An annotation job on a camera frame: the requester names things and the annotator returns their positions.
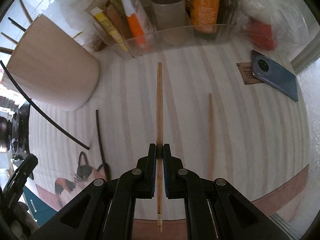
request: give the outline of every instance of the table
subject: table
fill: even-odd
[[[241,37],[220,45],[172,49],[124,60],[111,50],[95,56],[100,77],[80,109],[65,112],[36,102],[54,121],[90,146],[86,151],[30,111],[29,147],[39,158],[35,183],[55,194],[58,177],[74,181],[81,151],[101,164],[95,110],[112,178],[135,167],[156,142],[156,69],[163,63],[164,143],[185,168],[208,177],[208,95],[215,133],[213,177],[227,179],[250,201],[272,192],[308,164],[308,121],[301,90],[296,103],[266,84],[244,85],[236,63],[250,62]],[[280,54],[262,52],[289,71]],[[164,200],[163,219],[185,217],[182,200]],[[135,218],[156,219],[156,199],[137,200]]]

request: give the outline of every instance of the smartphone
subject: smartphone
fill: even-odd
[[[297,78],[294,74],[255,50],[251,51],[251,60],[253,76],[298,102]]]

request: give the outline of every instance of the cat print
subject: cat print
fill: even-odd
[[[104,165],[101,164],[97,169],[95,169],[90,166],[86,153],[81,152],[74,181],[57,178],[54,183],[55,193],[60,207],[63,207],[70,202],[71,199],[78,195],[95,179],[104,179],[109,181],[110,178],[106,178],[105,170],[107,171],[107,174],[109,174],[108,165],[104,167]]]

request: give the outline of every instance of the red object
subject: red object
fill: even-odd
[[[264,50],[274,50],[277,47],[277,43],[273,38],[270,24],[264,24],[250,17],[248,30],[248,36],[258,48]]]

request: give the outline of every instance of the cat illustration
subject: cat illustration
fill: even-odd
[[[60,207],[65,206],[93,180],[104,179],[109,181],[109,172],[110,170],[108,165],[104,167],[104,165],[101,164],[98,169],[90,166],[87,155],[84,152],[81,152],[74,181],[57,178],[54,183],[55,193]]]

